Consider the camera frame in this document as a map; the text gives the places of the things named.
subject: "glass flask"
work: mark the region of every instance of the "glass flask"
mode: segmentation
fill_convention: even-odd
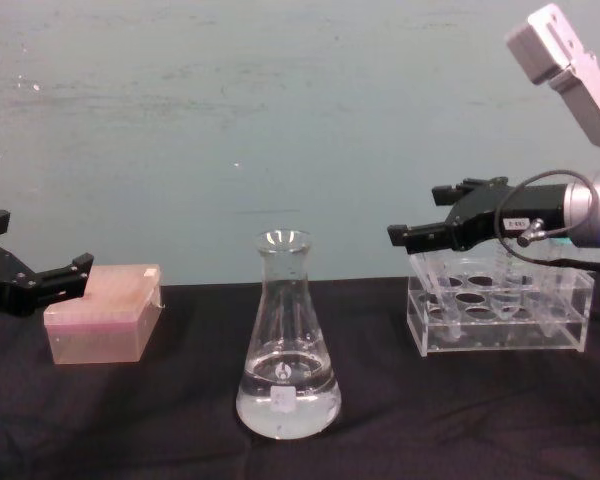
[[[310,236],[296,230],[259,235],[262,296],[236,409],[254,432],[275,439],[307,437],[338,415],[340,389],[309,294]]]

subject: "black tablecloth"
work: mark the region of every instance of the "black tablecloth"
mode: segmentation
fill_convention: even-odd
[[[235,414],[259,285],[165,287],[137,364],[55,366],[0,316],[0,479],[600,479],[600,322],[584,354],[423,359],[404,279],[311,288],[343,407],[292,442]]]

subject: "water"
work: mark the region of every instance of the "water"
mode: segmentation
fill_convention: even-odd
[[[336,418],[340,404],[331,365],[304,352],[269,354],[247,364],[236,399],[247,427],[286,440],[322,431]]]

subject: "cable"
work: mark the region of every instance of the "cable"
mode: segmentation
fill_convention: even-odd
[[[585,177],[584,175],[582,175],[578,172],[574,172],[573,170],[549,170],[547,172],[540,173],[538,175],[534,175],[533,177],[530,177],[527,180],[524,180],[520,184],[516,185],[509,193],[507,193],[507,195],[505,195],[505,197],[502,199],[502,201],[498,204],[498,207],[496,208],[494,219],[493,219],[493,229],[496,234],[496,238],[498,239],[500,244],[504,247],[504,249],[507,252],[509,252],[514,257],[516,257],[520,260],[523,260],[525,262],[528,262],[528,263],[533,263],[535,265],[543,265],[546,267],[571,267],[571,268],[579,268],[582,270],[591,270],[591,271],[600,272],[600,263],[597,263],[597,262],[585,262],[585,261],[581,261],[581,260],[575,260],[572,258],[557,258],[554,260],[540,260],[537,258],[527,257],[525,255],[522,255],[521,253],[516,252],[513,248],[511,248],[505,242],[505,239],[502,236],[500,222],[502,220],[502,218],[501,218],[502,210],[504,209],[505,205],[511,200],[511,198],[513,198],[513,196],[520,193],[520,191],[524,187],[529,185],[530,183],[536,182],[536,181],[540,180],[541,178],[551,177],[553,175],[568,175],[568,176],[571,176],[571,177],[574,177],[574,178],[577,178],[578,180],[580,180],[587,187],[589,192],[591,193],[591,204],[589,205],[589,208],[587,209],[587,214],[578,223],[576,223],[575,225],[571,225],[570,227],[556,228],[554,230],[546,231],[545,233],[546,233],[547,237],[562,235],[564,233],[567,233],[571,230],[574,230],[574,229],[584,225],[585,222],[589,221],[591,216],[597,210],[598,204],[599,204],[598,192],[596,191],[596,188],[593,185],[593,183],[591,182],[591,180],[589,180],[587,177]]]

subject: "pink box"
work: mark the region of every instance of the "pink box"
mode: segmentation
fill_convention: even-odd
[[[94,266],[82,298],[47,307],[53,361],[137,362],[162,311],[158,265]]]

